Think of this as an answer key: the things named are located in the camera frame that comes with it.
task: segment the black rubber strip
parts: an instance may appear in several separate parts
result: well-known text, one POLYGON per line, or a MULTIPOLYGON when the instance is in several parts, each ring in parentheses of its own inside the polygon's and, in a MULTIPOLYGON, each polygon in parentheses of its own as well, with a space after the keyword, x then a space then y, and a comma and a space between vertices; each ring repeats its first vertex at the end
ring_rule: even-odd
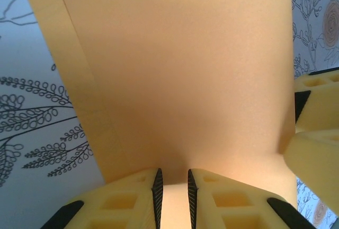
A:
POLYGON ((337 71, 337 70, 339 70, 339 67, 334 67, 334 68, 330 68, 330 69, 316 71, 316 72, 310 73, 309 75, 324 74, 324 73, 329 73, 329 72, 333 72, 333 71, 337 71))
POLYGON ((154 183, 152 186, 154 219, 156 229, 160 229, 161 209, 163 205, 163 193, 164 193, 163 172, 159 168, 157 174, 155 175, 154 183))
POLYGON ((80 200, 62 206, 41 229, 64 229, 83 206, 80 200))
POLYGON ((267 202, 290 229, 316 229, 288 202, 269 198, 267 202))
POLYGON ((310 95, 311 90, 295 92, 296 123, 310 95))
POLYGON ((197 202, 198 202, 198 187, 195 184, 192 170, 188 173, 188 194, 190 203, 191 226, 195 229, 197 226, 197 202))

